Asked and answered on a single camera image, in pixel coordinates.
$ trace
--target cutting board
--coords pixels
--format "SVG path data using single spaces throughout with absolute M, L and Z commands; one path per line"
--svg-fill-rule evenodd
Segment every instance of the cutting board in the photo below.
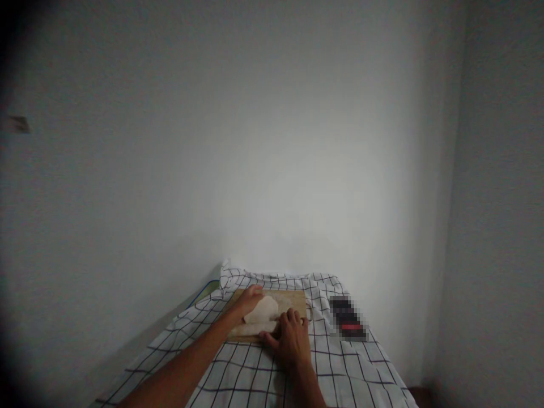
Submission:
M 236 292 L 231 297 L 231 300 L 228 301 L 227 305 L 223 312 L 229 310 L 232 305 L 238 300 L 244 289 L 236 289 Z M 263 290 L 262 292 L 265 296 L 272 296 L 278 302 L 278 311 L 279 313 L 287 312 L 289 308 L 299 311 L 301 317 L 306 316 L 306 294 L 304 291 L 268 291 Z M 259 336 L 235 336 L 229 337 L 227 341 L 232 342 L 242 342 L 242 343 L 258 343 L 261 341 Z

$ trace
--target finger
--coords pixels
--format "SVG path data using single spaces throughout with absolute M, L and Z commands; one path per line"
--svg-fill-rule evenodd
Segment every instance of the finger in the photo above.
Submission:
M 285 325 L 289 323 L 289 319 L 287 318 L 286 312 L 283 312 L 281 316 L 279 316 L 279 322 L 282 325 L 282 327 L 285 327 Z
M 259 333 L 259 337 L 264 344 L 269 346 L 272 350 L 276 351 L 279 346 L 279 341 L 277 341 L 270 333 L 267 331 L 262 331 Z
M 260 290 L 262 290 L 261 285 L 251 285 L 250 287 L 248 287 L 248 292 L 252 295 L 255 293 L 259 293 Z
M 287 317 L 289 318 L 289 321 L 295 321 L 295 311 L 293 310 L 293 308 L 289 308 L 289 310 L 287 311 Z

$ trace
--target flattened dough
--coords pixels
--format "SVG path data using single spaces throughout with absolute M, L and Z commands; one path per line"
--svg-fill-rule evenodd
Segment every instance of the flattened dough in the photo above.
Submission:
M 278 317 L 278 302 L 272 296 L 263 297 L 255 309 L 244 316 L 246 324 L 263 323 Z

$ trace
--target checkered tablecloth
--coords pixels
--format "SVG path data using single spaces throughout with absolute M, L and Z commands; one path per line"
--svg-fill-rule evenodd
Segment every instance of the checkered tablecloth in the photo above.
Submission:
M 365 342 L 340 341 L 330 336 L 334 329 L 329 296 L 349 294 L 337 277 L 254 274 L 233 268 L 228 261 L 220 274 L 220 289 L 180 313 L 92 407 L 121 402 L 207 330 L 236 289 L 260 284 L 267 290 L 305 292 L 313 309 L 309 325 L 312 364 L 327 406 L 417 408 L 370 329 Z M 295 406 L 290 387 L 277 361 L 260 344 L 227 341 L 206 370 L 187 407 Z

